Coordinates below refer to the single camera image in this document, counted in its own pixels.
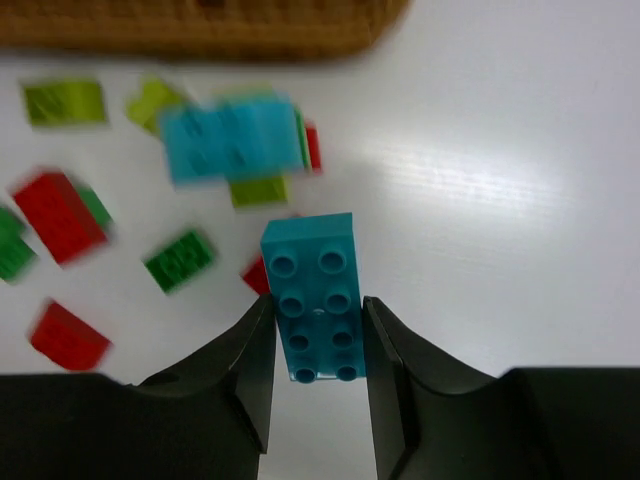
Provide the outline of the dark green square lego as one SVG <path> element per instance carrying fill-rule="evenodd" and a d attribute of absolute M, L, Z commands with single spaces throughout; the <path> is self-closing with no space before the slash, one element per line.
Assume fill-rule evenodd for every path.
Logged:
<path fill-rule="evenodd" d="M 142 263 L 164 294 L 214 265 L 217 249 L 199 229 L 187 229 L 147 255 Z"/>

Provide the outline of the light blue lego stack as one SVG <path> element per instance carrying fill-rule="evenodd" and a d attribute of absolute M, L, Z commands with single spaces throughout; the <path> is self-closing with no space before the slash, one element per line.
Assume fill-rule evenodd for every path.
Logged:
<path fill-rule="evenodd" d="M 315 125 L 271 89 L 167 108 L 158 128 L 172 183 L 225 181 L 236 208 L 285 203 L 288 175 L 322 171 Z"/>

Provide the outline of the red long lego brick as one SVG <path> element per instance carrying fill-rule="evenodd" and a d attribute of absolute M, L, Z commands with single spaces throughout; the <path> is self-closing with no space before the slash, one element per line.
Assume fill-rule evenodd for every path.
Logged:
<path fill-rule="evenodd" d="M 107 243 L 105 232 L 62 171 L 37 170 L 11 186 L 9 194 L 58 265 Z"/>

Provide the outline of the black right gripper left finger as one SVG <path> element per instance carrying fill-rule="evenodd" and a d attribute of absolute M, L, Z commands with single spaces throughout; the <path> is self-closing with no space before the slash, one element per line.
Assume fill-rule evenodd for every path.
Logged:
<path fill-rule="evenodd" d="M 276 325 L 268 295 L 138 385 L 101 374 L 1 379 L 5 479 L 254 479 L 267 450 Z"/>

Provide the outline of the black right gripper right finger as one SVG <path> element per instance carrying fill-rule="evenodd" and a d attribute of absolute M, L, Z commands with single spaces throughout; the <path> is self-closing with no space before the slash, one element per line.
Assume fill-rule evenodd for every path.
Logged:
<path fill-rule="evenodd" d="M 382 479 L 635 479 L 639 372 L 519 367 L 492 377 L 363 302 Z"/>

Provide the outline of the teal long lego brick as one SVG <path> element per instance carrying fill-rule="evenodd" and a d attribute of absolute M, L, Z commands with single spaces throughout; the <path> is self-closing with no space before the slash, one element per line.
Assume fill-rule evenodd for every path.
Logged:
<path fill-rule="evenodd" d="M 260 247 L 290 379 L 364 378 L 353 215 L 272 220 Z"/>

